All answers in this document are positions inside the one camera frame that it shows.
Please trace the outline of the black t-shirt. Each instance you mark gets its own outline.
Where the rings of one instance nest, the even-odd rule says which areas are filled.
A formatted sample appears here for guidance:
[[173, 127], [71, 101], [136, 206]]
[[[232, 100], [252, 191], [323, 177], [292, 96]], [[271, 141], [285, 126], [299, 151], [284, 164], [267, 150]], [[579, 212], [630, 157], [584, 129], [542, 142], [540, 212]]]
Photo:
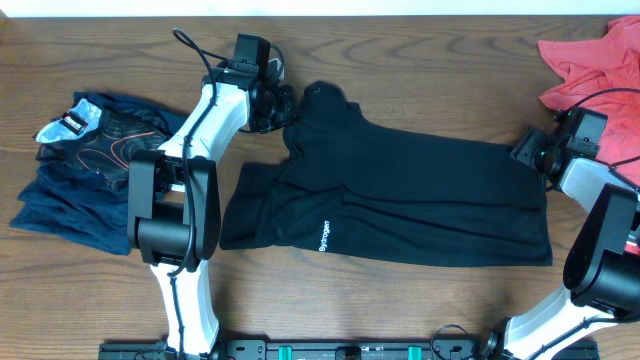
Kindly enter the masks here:
[[283, 140], [282, 164], [242, 167], [223, 249], [443, 267], [552, 263], [542, 178], [507, 145], [373, 124], [326, 82], [305, 89]]

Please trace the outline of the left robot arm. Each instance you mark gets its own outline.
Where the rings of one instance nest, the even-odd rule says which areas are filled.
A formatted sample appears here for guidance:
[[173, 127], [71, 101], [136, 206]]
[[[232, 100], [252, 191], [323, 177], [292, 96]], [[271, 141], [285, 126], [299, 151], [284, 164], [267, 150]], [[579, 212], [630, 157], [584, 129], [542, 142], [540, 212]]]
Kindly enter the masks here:
[[209, 260], [221, 228], [217, 164], [237, 133], [267, 132], [288, 118], [284, 77], [278, 59], [214, 68], [179, 130], [158, 149], [132, 155], [127, 234], [162, 292], [169, 331], [159, 359], [208, 359], [215, 350]]

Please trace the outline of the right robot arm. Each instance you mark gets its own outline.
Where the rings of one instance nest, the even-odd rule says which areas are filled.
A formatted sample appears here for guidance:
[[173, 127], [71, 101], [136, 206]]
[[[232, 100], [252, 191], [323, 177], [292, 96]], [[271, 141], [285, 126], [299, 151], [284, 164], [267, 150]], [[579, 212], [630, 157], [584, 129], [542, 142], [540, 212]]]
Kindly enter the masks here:
[[550, 134], [531, 130], [511, 156], [588, 216], [566, 258], [562, 286], [504, 319], [473, 359], [597, 359], [590, 334], [639, 320], [639, 187], [597, 158], [606, 115], [574, 105], [556, 121]]

